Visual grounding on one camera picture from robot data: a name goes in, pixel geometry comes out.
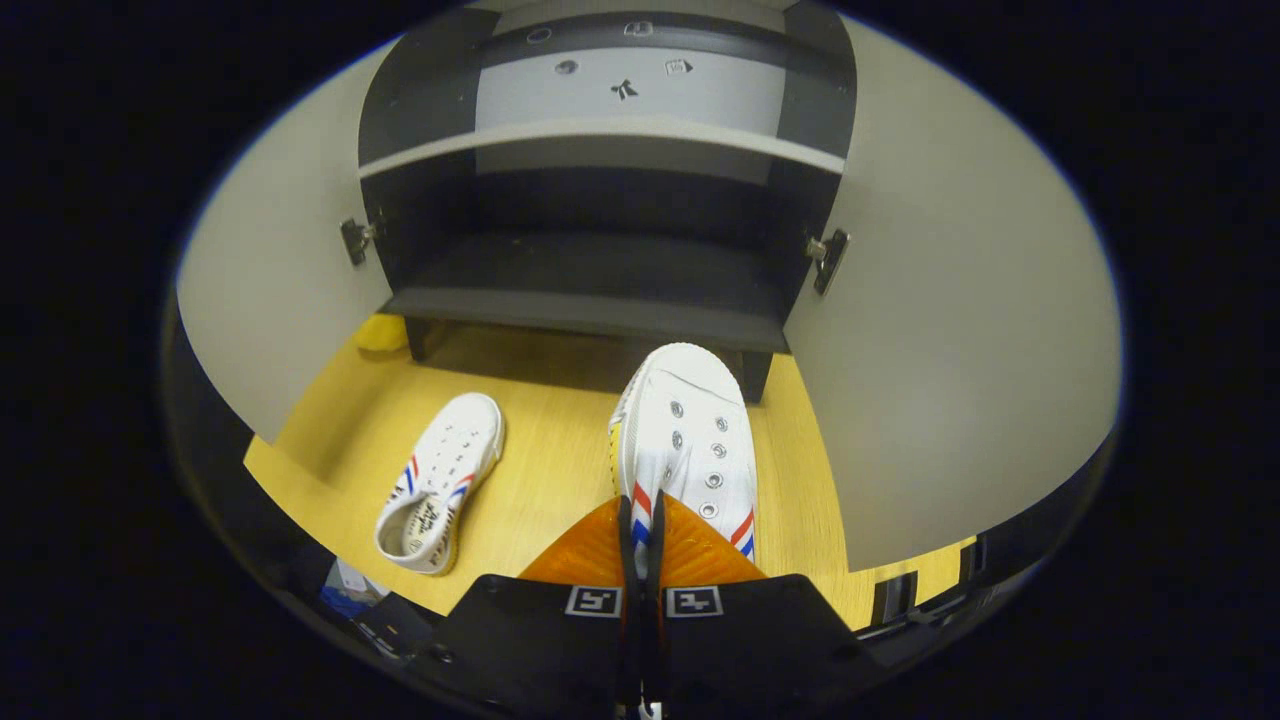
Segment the metal hinge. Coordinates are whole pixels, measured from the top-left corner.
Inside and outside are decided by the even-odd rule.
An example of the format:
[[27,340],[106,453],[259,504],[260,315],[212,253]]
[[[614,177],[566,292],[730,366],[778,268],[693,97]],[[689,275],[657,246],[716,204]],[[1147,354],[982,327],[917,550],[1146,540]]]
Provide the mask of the metal hinge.
[[835,277],[836,269],[840,266],[840,258],[845,254],[846,245],[849,245],[849,233],[841,229],[833,232],[827,240],[810,237],[809,242],[805,243],[804,254],[813,258],[813,263],[818,268],[818,277],[813,281],[813,288],[818,291],[818,295],[827,293],[827,286],[831,284],[831,278]]
[[378,225],[362,225],[353,218],[347,218],[338,229],[342,231],[342,241],[347,246],[352,266],[364,263],[365,249],[378,237]]

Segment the red and blue stripe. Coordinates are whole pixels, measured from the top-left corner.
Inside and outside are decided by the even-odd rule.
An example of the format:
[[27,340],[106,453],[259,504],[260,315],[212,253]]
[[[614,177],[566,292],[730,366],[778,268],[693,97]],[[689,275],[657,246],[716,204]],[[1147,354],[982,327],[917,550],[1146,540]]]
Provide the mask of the red and blue stripe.
[[472,479],[475,479],[475,475],[467,475],[461,480],[458,480],[458,484],[453,486],[453,492],[449,493],[449,500],[453,500],[454,496],[460,498],[466,497],[467,489],[471,487]]
[[653,524],[653,501],[649,500],[649,495],[644,492],[640,483],[632,487],[631,496],[631,516],[635,518],[635,524],[631,525],[631,544],[649,544],[649,525]]
[[730,536],[728,542],[733,543],[733,547],[739,550],[748,560],[755,562],[755,509],[753,507],[750,512],[746,514],[746,519],[742,524],[733,530]]
[[417,479],[417,455],[408,456],[408,465],[404,465],[404,484],[408,487],[408,493],[413,495],[413,480]]

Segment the wooden floor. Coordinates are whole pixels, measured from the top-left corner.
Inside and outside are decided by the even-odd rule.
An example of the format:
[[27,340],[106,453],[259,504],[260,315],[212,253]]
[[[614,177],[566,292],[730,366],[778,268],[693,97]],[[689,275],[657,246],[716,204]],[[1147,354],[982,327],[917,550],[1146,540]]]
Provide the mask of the wooden floor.
[[[442,325],[429,343],[430,360],[419,365],[407,350],[370,354],[348,342],[278,442],[253,438],[244,465],[328,550],[396,593],[447,614],[476,577],[517,575],[613,497],[605,424],[654,345],[477,325]],[[498,401],[506,448],[468,497],[457,565],[444,577],[419,575],[379,555],[374,521],[417,437],[449,398],[468,391]],[[756,564],[765,574],[808,575],[855,630],[870,624],[881,580],[918,570],[916,602],[956,584],[960,550],[973,538],[847,571],[827,454],[791,356],[774,357],[764,398],[749,415],[759,475]]]

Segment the cabinet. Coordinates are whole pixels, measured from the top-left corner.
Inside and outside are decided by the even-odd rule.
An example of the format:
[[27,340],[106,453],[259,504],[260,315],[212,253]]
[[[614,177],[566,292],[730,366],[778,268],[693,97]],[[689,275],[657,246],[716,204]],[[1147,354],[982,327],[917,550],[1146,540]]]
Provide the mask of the cabinet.
[[[851,569],[1033,505],[1116,420],[1120,313],[1097,229],[972,87],[819,5],[780,15],[782,33],[584,15],[539,24],[552,32],[532,42],[538,28],[494,35],[497,13],[456,10],[448,53],[415,31],[358,60],[268,128],[196,224],[178,295],[206,374],[271,441],[378,309],[790,352]],[[632,22],[653,32],[625,35]],[[520,95],[536,73],[594,83],[636,58],[652,77],[625,70],[590,101]],[[668,76],[676,59],[692,70]],[[771,64],[781,90],[756,67]],[[669,108],[687,87],[649,90],[717,67],[755,78],[749,101],[681,115]],[[412,82],[424,68],[439,82]],[[626,79],[637,96],[611,90]],[[668,110],[640,102],[654,97]],[[358,264],[347,219],[374,228]],[[805,243],[836,231],[850,240],[819,293]]]

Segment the cabinet shelf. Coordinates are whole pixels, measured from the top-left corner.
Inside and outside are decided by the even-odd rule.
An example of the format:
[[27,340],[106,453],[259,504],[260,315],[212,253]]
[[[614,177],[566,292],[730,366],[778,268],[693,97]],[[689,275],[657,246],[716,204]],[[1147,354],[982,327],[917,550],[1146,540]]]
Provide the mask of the cabinet shelf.
[[483,233],[411,274],[385,313],[787,352],[749,251],[648,234]]

